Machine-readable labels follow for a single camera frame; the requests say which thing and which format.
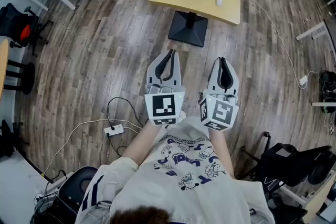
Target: hair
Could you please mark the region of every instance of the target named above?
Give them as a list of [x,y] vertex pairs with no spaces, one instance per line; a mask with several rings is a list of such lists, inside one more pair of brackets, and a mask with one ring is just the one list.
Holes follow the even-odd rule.
[[110,218],[110,224],[169,224],[169,222],[168,212],[153,206],[117,210]]

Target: power strip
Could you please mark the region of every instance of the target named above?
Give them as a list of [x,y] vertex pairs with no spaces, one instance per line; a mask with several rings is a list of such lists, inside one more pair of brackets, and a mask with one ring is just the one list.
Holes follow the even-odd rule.
[[113,136],[116,134],[122,134],[125,130],[122,124],[118,124],[113,127],[105,128],[104,131],[105,131],[105,135],[109,137],[109,136]]

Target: cartoon dog print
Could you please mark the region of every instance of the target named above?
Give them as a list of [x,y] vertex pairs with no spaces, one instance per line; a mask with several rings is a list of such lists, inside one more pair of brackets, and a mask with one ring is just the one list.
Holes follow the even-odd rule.
[[185,189],[193,189],[194,187],[197,187],[199,185],[199,183],[195,183],[195,181],[193,180],[193,177],[191,175],[191,173],[187,173],[182,179],[181,179],[181,183],[178,183],[181,190],[185,190]]
[[179,148],[180,148],[184,153],[186,153],[187,151],[189,151],[191,147],[193,147],[193,146],[188,146],[188,145],[186,145],[186,144],[180,144],[180,145],[179,145]]
[[155,170],[159,170],[160,168],[173,169],[173,167],[170,166],[170,165],[168,165],[168,164],[157,164],[157,163],[154,163],[154,169]]
[[204,150],[200,151],[199,156],[202,159],[205,159],[206,157],[210,157],[210,155],[213,154],[214,152],[215,152],[214,149],[211,146],[209,146]]
[[213,163],[205,167],[205,174],[208,177],[216,177],[218,173],[225,173],[224,168],[220,164]]
[[172,146],[165,146],[162,150],[161,150],[161,154],[167,159],[169,157],[170,154],[170,148]]

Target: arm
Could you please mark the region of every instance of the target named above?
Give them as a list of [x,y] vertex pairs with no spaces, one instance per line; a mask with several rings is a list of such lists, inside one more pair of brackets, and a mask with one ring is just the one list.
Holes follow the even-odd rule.
[[153,125],[150,121],[148,121],[141,132],[126,148],[122,157],[130,158],[138,165],[141,165],[150,153],[152,144],[159,133],[160,128],[161,126]]
[[220,162],[223,164],[224,168],[234,179],[235,175],[233,173],[232,161],[229,150],[226,145],[224,132],[209,129],[209,138]]

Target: black table base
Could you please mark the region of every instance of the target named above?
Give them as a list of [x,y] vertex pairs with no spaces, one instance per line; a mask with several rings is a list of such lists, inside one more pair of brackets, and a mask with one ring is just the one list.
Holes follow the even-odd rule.
[[12,90],[12,91],[21,91],[24,94],[30,94],[35,81],[35,66],[32,62],[27,65],[24,65],[19,62],[14,62],[8,60],[8,65],[21,68],[23,70],[22,73],[12,72],[7,70],[6,76],[18,78],[20,82],[18,83],[19,86],[12,86],[12,85],[4,85],[4,90]]
[[168,38],[203,47],[207,25],[208,19],[195,13],[175,12]]

